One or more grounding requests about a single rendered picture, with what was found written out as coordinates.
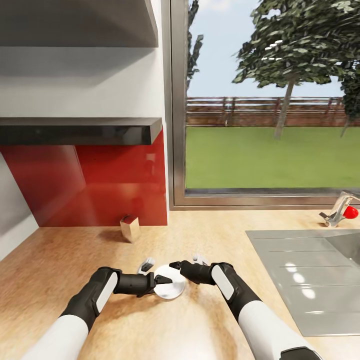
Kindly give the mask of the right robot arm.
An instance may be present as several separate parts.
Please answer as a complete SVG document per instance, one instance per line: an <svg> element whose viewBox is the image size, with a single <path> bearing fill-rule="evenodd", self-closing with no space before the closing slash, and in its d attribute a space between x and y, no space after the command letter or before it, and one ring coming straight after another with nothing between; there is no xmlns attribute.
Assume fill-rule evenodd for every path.
<svg viewBox="0 0 360 360"><path fill-rule="evenodd" d="M287 326L237 274L228 262L213 262L195 254L169 266L197 285L217 285L247 340L255 360L325 360Z"/></svg>

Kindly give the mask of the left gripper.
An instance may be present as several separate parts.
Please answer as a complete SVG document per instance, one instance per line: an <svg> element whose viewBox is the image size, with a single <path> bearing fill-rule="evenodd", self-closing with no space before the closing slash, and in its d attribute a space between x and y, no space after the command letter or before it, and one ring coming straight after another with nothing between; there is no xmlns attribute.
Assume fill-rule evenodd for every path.
<svg viewBox="0 0 360 360"><path fill-rule="evenodd" d="M154 288L157 285L172 284L173 280L169 277L158 274L155 277L154 272L149 272L147 275L130 274L130 287L127 295L137 295L142 298L146 294L155 294Z"/></svg>

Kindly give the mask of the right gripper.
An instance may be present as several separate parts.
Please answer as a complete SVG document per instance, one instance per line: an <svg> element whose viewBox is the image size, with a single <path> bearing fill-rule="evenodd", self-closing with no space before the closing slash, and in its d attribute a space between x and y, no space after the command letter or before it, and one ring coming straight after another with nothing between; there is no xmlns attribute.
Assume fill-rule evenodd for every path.
<svg viewBox="0 0 360 360"><path fill-rule="evenodd" d="M200 279L201 269L203 264L192 264L188 260L171 262L169 266L173 269L179 270L180 274L197 285L202 284Z"/></svg>

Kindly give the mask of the saucer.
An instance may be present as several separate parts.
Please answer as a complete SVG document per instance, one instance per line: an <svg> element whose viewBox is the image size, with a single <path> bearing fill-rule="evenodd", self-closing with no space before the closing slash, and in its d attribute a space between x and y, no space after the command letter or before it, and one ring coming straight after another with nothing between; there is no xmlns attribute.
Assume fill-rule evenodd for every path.
<svg viewBox="0 0 360 360"><path fill-rule="evenodd" d="M160 266L154 276L161 275L172 279L172 283L157 284L154 291L164 299L178 297L184 290L186 279L180 274L180 270L170 267L168 264Z"/></svg>

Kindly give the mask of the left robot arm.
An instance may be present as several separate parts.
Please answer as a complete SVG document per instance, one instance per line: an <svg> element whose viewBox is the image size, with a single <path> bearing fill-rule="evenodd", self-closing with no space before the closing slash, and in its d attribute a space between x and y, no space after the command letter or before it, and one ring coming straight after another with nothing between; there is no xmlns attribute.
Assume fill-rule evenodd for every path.
<svg viewBox="0 0 360 360"><path fill-rule="evenodd" d="M147 257L136 274L123 274L120 269L100 267L89 283L68 302L56 322L21 360L78 360L80 352L111 294L155 294L157 285L172 284L169 277L149 271L156 260Z"/></svg>

